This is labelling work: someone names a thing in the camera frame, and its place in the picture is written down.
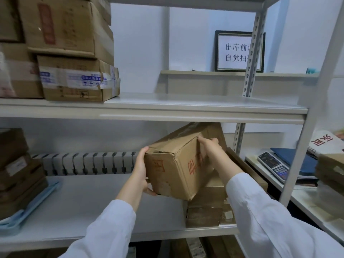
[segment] radiator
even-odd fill
[[[131,173],[138,152],[34,154],[47,176]]]

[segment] shelf upright post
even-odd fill
[[[266,20],[267,8],[263,5],[263,9],[256,13],[255,23],[253,25],[250,51],[247,59],[245,79],[243,83],[243,97],[251,97],[253,85],[256,78],[257,64],[259,58],[260,47],[262,45],[264,25]],[[246,123],[237,123],[235,128],[233,150],[239,155],[243,134],[245,132]]]
[[[316,85],[316,90],[314,97],[312,99],[312,104],[308,110],[306,120],[304,122],[301,135],[299,138],[298,145],[296,147],[296,153],[294,161],[290,167],[289,175],[286,183],[283,187],[283,192],[280,197],[280,203],[287,206],[291,197],[291,193],[294,190],[294,186],[299,175],[303,159],[305,157],[307,147],[312,138],[313,130],[316,125],[316,117],[319,115],[321,107],[325,96],[327,94],[327,89],[333,77],[334,70],[338,63],[338,58],[341,54],[341,50],[344,44],[344,1],[342,7],[339,11],[336,25],[332,33],[331,40],[329,42],[329,47],[326,52],[324,63],[321,67],[318,82]]]

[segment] white sleeve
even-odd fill
[[[60,258],[125,258],[135,220],[130,204],[113,200]]]
[[[293,218],[248,174],[235,175],[226,191],[239,239],[250,258],[344,257],[344,247],[327,233]]]

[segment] shirt cuff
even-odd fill
[[[132,230],[135,225],[136,213],[130,204],[123,200],[116,199],[110,202],[98,219],[105,219],[119,225],[123,223],[128,224],[129,228]]]
[[[231,204],[247,201],[251,196],[262,193],[264,190],[249,174],[238,173],[228,181],[226,192]]]

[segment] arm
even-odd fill
[[[124,258],[127,256],[131,232],[135,225],[142,192],[156,195],[147,186],[144,154],[141,149],[134,170],[102,214],[90,224],[83,239],[71,244],[60,258]]]
[[[293,218],[232,162],[216,139],[199,138],[226,191],[248,256],[342,257],[344,248],[325,232]]]

